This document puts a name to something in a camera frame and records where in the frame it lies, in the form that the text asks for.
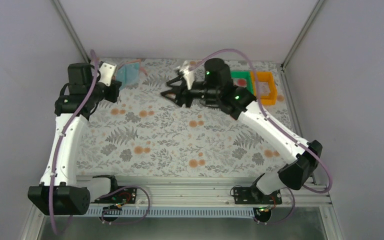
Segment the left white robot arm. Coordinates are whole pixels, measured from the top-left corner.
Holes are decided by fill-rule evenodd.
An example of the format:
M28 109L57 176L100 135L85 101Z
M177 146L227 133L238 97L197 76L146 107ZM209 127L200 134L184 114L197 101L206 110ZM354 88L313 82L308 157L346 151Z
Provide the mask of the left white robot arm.
M39 185L28 189L28 199L46 216L85 215L90 203L118 187L113 175L97 175L77 182L77 160L90 116L101 101L115 103L122 83L113 79L117 66L100 62L73 63L68 83L55 101L55 135Z

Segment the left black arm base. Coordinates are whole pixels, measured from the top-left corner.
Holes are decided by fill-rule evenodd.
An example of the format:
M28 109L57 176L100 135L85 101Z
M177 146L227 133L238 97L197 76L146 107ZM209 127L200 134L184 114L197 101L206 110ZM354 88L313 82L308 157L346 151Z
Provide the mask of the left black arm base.
M114 175L96 175L86 183L86 189L90 192L92 204L107 204L101 213L109 210L110 213L100 215L98 218L103 223L112 223L118 217L107 217L111 211L121 211L126 204L134 204L137 197L137 187L120 186Z

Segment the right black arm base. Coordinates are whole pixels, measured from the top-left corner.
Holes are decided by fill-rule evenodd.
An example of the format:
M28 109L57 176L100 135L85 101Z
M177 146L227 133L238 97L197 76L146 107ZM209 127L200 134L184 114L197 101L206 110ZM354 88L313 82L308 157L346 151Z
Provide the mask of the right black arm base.
M234 185L229 194L235 205L260 205L253 208L253 218L257 223L267 224L272 217L272 211L283 203L280 190L264 194L257 188L259 176L250 186Z

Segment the orange leather card holder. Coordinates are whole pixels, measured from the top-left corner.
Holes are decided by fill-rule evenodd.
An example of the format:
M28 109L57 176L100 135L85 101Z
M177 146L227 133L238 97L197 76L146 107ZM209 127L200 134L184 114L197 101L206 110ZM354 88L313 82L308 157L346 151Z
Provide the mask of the orange leather card holder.
M147 71L142 66L141 59L135 59L121 64L115 73L115 80L121 83L119 89L123 90L128 86L138 83L140 74L148 76Z

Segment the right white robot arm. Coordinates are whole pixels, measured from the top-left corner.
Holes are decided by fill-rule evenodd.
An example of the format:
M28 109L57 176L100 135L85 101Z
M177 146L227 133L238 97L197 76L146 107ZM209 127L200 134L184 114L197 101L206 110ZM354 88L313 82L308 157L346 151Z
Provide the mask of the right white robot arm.
M272 145L286 162L276 172L263 173L253 185L268 195L283 188L300 190L318 167L322 144L295 134L263 109L256 96L245 87L234 84L230 67L220 58L204 63L203 81L196 81L191 65L185 62L176 70L177 77L166 82L169 88L161 96L179 107L191 107L202 99L233 119L250 127Z

